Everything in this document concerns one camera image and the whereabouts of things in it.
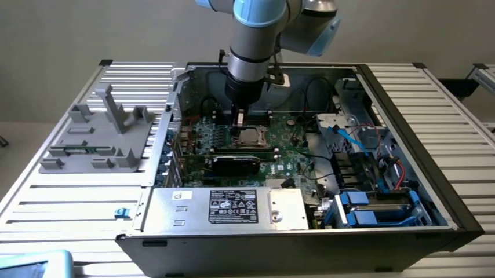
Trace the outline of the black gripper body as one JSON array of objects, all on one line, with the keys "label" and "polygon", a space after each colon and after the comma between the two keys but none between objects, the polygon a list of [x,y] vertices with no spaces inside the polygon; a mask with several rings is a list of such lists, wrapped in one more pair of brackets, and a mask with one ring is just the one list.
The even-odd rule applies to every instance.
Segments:
[{"label": "black gripper body", "polygon": [[231,100],[232,113],[237,113],[240,109],[245,112],[249,105],[259,101],[263,86],[264,79],[255,82],[244,82],[237,80],[231,74],[227,75],[225,95]]}]

